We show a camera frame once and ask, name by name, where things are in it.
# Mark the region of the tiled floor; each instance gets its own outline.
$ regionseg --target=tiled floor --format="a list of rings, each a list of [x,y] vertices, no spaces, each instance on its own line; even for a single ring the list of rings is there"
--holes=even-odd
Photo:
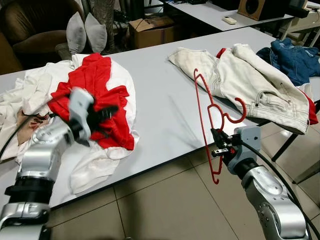
[[[261,153],[273,156],[288,134],[270,123],[261,128]],[[320,208],[306,194],[320,189],[320,174],[299,186],[292,179],[319,160],[320,125],[299,136],[275,164],[320,230]],[[54,240],[263,240],[257,214],[238,177],[225,166],[212,182],[204,150],[181,157],[50,215]]]

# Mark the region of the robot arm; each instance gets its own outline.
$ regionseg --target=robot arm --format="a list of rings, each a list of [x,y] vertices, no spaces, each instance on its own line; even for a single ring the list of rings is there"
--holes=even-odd
[[[0,217],[0,240],[50,239],[45,223],[62,154],[75,141],[88,140],[98,124],[118,110],[112,106],[93,112],[93,103],[94,98],[87,91],[75,88],[70,96],[70,121],[66,123],[56,118],[51,125],[34,132],[15,184],[5,191],[10,199]]]
[[[214,157],[223,156],[223,162],[230,173],[238,175],[246,196],[255,208],[264,236],[267,240],[308,240],[303,213],[289,198],[287,188],[263,165],[256,163],[257,156],[245,142],[260,149],[260,128],[240,127],[236,134],[226,135],[223,131],[211,130],[218,150]]]

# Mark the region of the pillow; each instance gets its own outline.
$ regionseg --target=pillow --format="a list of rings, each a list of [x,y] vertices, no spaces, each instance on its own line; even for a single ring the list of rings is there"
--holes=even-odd
[[[86,30],[84,22],[77,11],[66,26],[66,40],[71,54],[81,53],[86,46]]]
[[[100,24],[95,17],[89,13],[84,23],[89,45],[94,53],[101,53],[107,44],[106,25]]]

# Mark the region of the white jeans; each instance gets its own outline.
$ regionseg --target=white jeans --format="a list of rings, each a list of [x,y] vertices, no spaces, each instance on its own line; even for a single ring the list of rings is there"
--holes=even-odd
[[[309,102],[281,71],[258,57],[247,44],[235,44],[216,58],[207,51],[178,48],[169,60],[190,78],[198,69],[211,93],[228,98],[242,112],[235,98],[241,98],[247,116],[267,119],[283,128],[305,134]]]

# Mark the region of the red fabric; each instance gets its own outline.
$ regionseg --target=red fabric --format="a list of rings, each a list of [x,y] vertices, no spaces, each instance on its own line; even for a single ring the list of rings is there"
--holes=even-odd
[[[219,59],[221,57],[221,55],[226,51],[226,48],[221,48],[221,50],[218,52],[218,54],[216,55],[216,57]]]
[[[303,92],[303,94],[306,96],[306,98],[309,101],[309,122],[310,125],[314,125],[318,123],[318,118],[316,114],[316,106],[315,103]]]
[[[68,95],[73,87],[86,89],[95,98],[93,109],[99,111],[108,106],[117,106],[118,111],[99,126],[101,132],[93,132],[91,139],[106,149],[109,147],[123,147],[134,149],[134,138],[129,133],[124,107],[129,96],[127,88],[123,85],[107,90],[106,83],[111,74],[110,57],[102,57],[99,53],[91,54],[83,59],[82,66],[69,73],[68,82],[60,82],[52,97]],[[69,98],[63,97],[49,104],[52,112],[58,114],[65,121],[69,120]]]

